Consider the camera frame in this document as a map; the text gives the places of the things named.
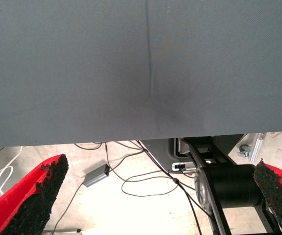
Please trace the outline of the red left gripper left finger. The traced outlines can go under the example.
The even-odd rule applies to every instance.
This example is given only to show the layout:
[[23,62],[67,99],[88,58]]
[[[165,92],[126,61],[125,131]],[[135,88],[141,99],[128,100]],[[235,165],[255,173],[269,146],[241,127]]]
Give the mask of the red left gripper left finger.
[[0,197],[0,235],[40,235],[68,171],[66,155],[50,157]]

